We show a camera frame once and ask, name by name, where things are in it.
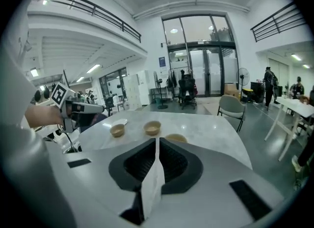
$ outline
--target black chair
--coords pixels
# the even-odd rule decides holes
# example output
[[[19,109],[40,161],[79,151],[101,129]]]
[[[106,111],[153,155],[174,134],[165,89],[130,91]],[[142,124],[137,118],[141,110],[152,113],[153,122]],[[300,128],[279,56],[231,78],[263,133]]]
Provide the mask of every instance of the black chair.
[[[179,99],[181,99],[181,109],[183,109],[186,105],[190,104],[195,109],[196,101],[195,101],[195,91],[194,91],[195,79],[191,77],[190,74],[184,75],[183,80],[179,80]]]
[[[113,97],[111,96],[111,97],[106,98],[105,109],[108,111],[108,117],[112,115],[112,114],[110,115],[110,112],[111,112],[110,109],[112,109],[114,107],[115,107],[115,105],[113,104]]]

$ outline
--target glass door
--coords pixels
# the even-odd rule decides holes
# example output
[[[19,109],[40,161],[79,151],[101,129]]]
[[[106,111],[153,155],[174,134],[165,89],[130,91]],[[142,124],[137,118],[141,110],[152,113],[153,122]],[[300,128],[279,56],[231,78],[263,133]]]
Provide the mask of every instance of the glass door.
[[[198,96],[220,96],[223,87],[223,71],[219,47],[200,47],[189,51],[190,66],[198,90]]]

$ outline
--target floor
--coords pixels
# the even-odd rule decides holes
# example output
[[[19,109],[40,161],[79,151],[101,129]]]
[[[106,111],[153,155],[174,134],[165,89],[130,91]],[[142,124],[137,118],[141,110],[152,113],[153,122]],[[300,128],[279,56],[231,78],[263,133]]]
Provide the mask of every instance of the floor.
[[[168,108],[165,110],[159,110],[156,104],[150,104],[142,108],[142,110],[217,115],[218,102],[219,97],[197,98],[198,105],[196,109],[188,106],[182,110],[178,103],[173,101],[166,103]],[[286,133],[281,128],[276,127],[268,140],[264,141],[278,110],[277,107],[270,105],[269,111],[266,111],[263,106],[248,103],[246,120],[239,132],[239,136],[246,147],[254,172],[273,184],[284,197],[287,197],[293,192],[296,179],[304,176],[300,173],[296,174],[291,164],[291,159],[293,155],[301,153],[301,144],[304,145],[306,143],[306,137],[301,136],[294,140],[285,157],[279,162],[278,158],[284,148]],[[226,119],[235,129],[238,127],[239,120],[231,117],[226,117]],[[291,122],[292,116],[286,115],[284,124],[289,126]]]

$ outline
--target small bowl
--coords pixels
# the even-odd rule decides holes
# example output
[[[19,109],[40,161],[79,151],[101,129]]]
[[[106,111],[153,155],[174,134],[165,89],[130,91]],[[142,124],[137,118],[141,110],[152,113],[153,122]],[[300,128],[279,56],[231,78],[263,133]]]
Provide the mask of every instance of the small bowl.
[[[124,124],[117,124],[110,128],[113,137],[120,137],[124,134]]]
[[[187,139],[183,135],[179,134],[170,134],[165,137],[168,141],[178,141],[182,143],[187,143]]]
[[[145,133],[149,136],[155,136],[160,132],[161,123],[159,121],[153,120],[150,122],[147,122],[144,125]]]

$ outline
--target desk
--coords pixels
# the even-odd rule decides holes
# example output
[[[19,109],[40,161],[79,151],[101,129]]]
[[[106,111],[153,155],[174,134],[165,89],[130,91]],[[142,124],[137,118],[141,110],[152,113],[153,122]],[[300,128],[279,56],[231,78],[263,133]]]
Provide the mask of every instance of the desk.
[[[128,120],[125,134],[114,138],[109,132],[111,125],[122,118]],[[161,122],[161,131],[156,137],[181,134],[192,145],[230,155],[252,169],[245,146],[234,128],[224,117],[213,115],[122,111],[81,133],[79,136],[81,148],[83,151],[90,151],[134,141],[141,144],[151,138],[143,130],[144,124],[151,120]]]
[[[299,100],[284,99],[283,97],[277,97],[276,101],[279,102],[281,105],[280,105],[277,117],[264,140],[266,141],[268,139],[268,137],[273,132],[276,125],[280,126],[284,131],[286,131],[289,134],[287,144],[278,159],[279,161],[281,161],[292,142],[293,134],[295,133],[297,129],[300,115],[305,118],[310,117],[311,115],[314,114],[314,107],[311,105],[303,104]],[[284,124],[278,121],[280,114],[283,112],[284,106],[294,111],[292,130],[288,129]]]

